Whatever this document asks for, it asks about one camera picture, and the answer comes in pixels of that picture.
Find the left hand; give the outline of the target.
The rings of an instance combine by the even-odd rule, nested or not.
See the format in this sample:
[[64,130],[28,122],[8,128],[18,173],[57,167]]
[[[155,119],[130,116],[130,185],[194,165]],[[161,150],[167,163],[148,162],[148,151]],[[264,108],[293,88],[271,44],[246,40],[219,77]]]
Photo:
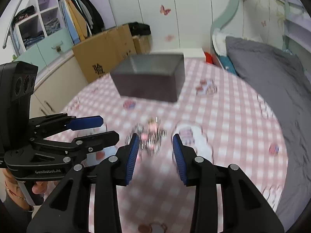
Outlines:
[[[2,170],[4,174],[4,183],[6,187],[6,192],[9,197],[14,201],[19,207],[24,210],[32,210],[33,206],[29,205],[26,201],[26,197],[21,190],[17,180],[14,178],[9,169]],[[45,194],[47,191],[48,182],[36,182],[32,187],[34,194]]]

